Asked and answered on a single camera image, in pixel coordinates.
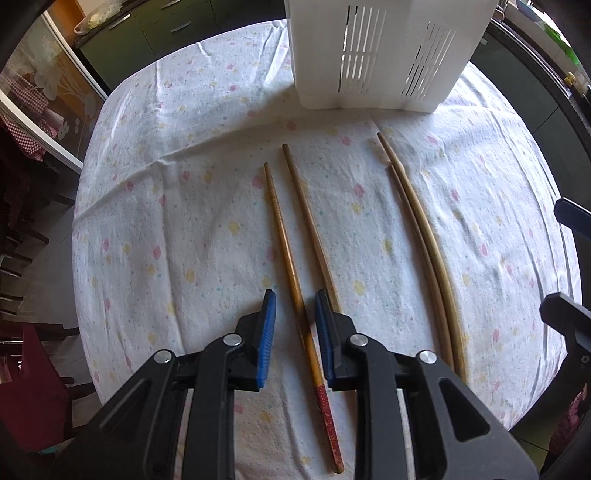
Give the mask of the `floral white tablecloth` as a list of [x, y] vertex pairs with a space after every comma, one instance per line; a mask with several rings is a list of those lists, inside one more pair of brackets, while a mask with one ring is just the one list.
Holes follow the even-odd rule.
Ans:
[[235, 397], [240, 479], [329, 479], [329, 446], [266, 186], [304, 298], [322, 287], [283, 146], [301, 175], [342, 312], [388, 349], [439, 342], [421, 255], [380, 144], [402, 161], [459, 311], [469, 387], [514, 426], [556, 376], [542, 299], [581, 294], [559, 191], [511, 104], [468, 65], [435, 112], [307, 110], [283, 21], [190, 45], [123, 81], [90, 141], [73, 221], [76, 311], [97, 395], [157, 350], [203, 349], [276, 293], [266, 385]]

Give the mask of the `white plastic bag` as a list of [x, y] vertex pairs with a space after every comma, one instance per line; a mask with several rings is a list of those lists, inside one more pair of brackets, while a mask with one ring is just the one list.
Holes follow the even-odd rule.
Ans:
[[74, 33], [78, 36], [86, 35], [117, 14], [121, 8], [121, 1], [102, 1], [74, 27]]

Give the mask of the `glass sliding door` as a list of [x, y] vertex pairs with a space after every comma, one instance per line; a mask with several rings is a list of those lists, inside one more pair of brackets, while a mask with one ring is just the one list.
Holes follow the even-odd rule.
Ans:
[[106, 98], [46, 11], [1, 70], [1, 129], [26, 157], [79, 173]]

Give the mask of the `brown wooden chopstick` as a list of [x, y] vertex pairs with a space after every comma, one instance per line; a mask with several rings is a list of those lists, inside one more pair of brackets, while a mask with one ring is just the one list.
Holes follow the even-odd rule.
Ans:
[[307, 192], [305, 192], [304, 189], [304, 180], [301, 179], [296, 164], [294, 164], [294, 156], [290, 150], [290, 146], [287, 145], [287, 143], [283, 143], [281, 149], [283, 150], [283, 156], [287, 162], [287, 168], [290, 171], [291, 179], [293, 179], [294, 182], [295, 193], [297, 193], [297, 199], [301, 205], [301, 213], [304, 216], [304, 224], [310, 235], [312, 247], [314, 247], [315, 260], [317, 260], [318, 268], [322, 273], [322, 281], [324, 281], [324, 286], [327, 290], [329, 303], [331, 303], [332, 309], [334, 309], [335, 312], [341, 313], [342, 307], [339, 303], [339, 295], [335, 289], [335, 282], [334, 278], [332, 278], [331, 268], [329, 268], [328, 256], [325, 254], [325, 248], [322, 245], [322, 239], [318, 234], [315, 218], [311, 212], [311, 206], [308, 203]]

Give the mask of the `light bamboo chopstick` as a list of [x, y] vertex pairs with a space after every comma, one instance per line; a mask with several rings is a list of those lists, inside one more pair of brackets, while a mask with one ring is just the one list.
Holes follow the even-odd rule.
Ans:
[[404, 190], [402, 181], [399, 177], [399, 174], [394, 169], [394, 166], [390, 166], [390, 171], [392, 172], [394, 184], [396, 185], [399, 195], [401, 197], [402, 204], [404, 205], [404, 209], [406, 215], [409, 219], [415, 240], [418, 245], [418, 249], [420, 252], [422, 270], [427, 282], [428, 286], [428, 293], [431, 301], [431, 306], [433, 310], [433, 319], [435, 323], [435, 330], [438, 336], [439, 346], [440, 346], [440, 354], [443, 360], [451, 367], [452, 370], [455, 370], [455, 358], [454, 352], [452, 348], [451, 342], [451, 335], [448, 326], [448, 319], [447, 314], [444, 306], [444, 301], [442, 297], [442, 293], [440, 290], [439, 282], [436, 277], [436, 273], [431, 261], [431, 257], [428, 252], [428, 248], [426, 242], [423, 238], [418, 220], [416, 215], [413, 211], [411, 202], [407, 196], [407, 193]]
[[450, 279], [448, 276], [448, 272], [445, 266], [445, 262], [442, 258], [436, 237], [432, 231], [430, 222], [425, 214], [424, 209], [422, 208], [422, 204], [409, 180], [406, 175], [406, 171], [404, 169], [403, 164], [399, 160], [396, 152], [386, 139], [386, 137], [381, 133], [377, 132], [378, 139], [384, 148], [386, 155], [390, 161], [390, 166], [394, 166], [396, 172], [399, 174], [399, 177], [402, 181], [403, 187], [407, 196], [411, 202], [413, 211], [416, 215], [418, 220], [423, 238], [426, 242], [429, 255], [431, 257], [431, 261], [436, 273], [437, 280], [439, 282], [440, 290], [442, 293], [444, 306], [447, 314], [448, 319], [448, 326], [451, 335], [451, 342], [452, 348], [454, 352], [455, 358], [455, 370], [453, 370], [463, 381], [467, 380], [467, 364], [465, 359], [465, 351], [464, 345], [462, 342], [462, 334], [460, 329], [459, 323], [459, 316], [458, 310], [456, 306], [455, 296], [453, 294], [453, 289], [451, 287]]

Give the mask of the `pink patterned sleeve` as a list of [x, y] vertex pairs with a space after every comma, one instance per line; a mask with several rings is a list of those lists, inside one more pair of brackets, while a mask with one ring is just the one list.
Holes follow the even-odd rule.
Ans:
[[585, 385], [559, 421], [549, 442], [549, 454], [560, 455], [565, 450], [577, 433], [584, 416], [589, 410], [589, 406], [588, 385]]

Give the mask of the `green kitchen cabinets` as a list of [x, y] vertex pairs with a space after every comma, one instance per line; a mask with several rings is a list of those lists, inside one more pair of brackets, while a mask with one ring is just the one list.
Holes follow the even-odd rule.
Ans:
[[240, 27], [286, 17], [283, 1], [124, 1], [111, 19], [79, 38], [74, 50], [108, 92], [152, 62]]

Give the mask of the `brown chopstick red end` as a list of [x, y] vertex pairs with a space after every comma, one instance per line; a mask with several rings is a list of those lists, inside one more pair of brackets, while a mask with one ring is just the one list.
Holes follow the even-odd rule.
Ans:
[[329, 405], [329, 398], [327, 389], [325, 388], [325, 380], [322, 375], [322, 368], [320, 360], [318, 360], [317, 348], [315, 347], [314, 335], [311, 332], [311, 323], [308, 320], [307, 308], [304, 304], [304, 296], [301, 293], [300, 280], [297, 276], [296, 263], [294, 263], [293, 252], [290, 248], [290, 240], [287, 236], [287, 228], [284, 225], [283, 213], [280, 209], [280, 199], [276, 193], [276, 185], [274, 185], [273, 174], [271, 173], [270, 164], [263, 164], [264, 176], [266, 176], [266, 185], [269, 188], [270, 204], [273, 209], [273, 220], [276, 223], [276, 232], [280, 241], [280, 253], [283, 258], [284, 270], [287, 275], [287, 285], [290, 289], [290, 302], [294, 310], [294, 318], [297, 321], [298, 333], [301, 337], [301, 345], [304, 348], [304, 355], [308, 362], [308, 370], [310, 370], [311, 384], [315, 389], [315, 402], [317, 403], [318, 412], [322, 418], [322, 428], [324, 428], [325, 437], [329, 444], [329, 454], [331, 455], [332, 471], [335, 474], [342, 474], [345, 472], [345, 464], [342, 460], [342, 452], [339, 447], [338, 434], [335, 430], [334, 418], [332, 418], [332, 409]]

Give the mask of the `white plastic utensil holder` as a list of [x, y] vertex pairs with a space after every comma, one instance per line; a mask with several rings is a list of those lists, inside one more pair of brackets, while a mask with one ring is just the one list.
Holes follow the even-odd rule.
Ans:
[[497, 4], [298, 0], [284, 6], [304, 108], [432, 113], [467, 66]]

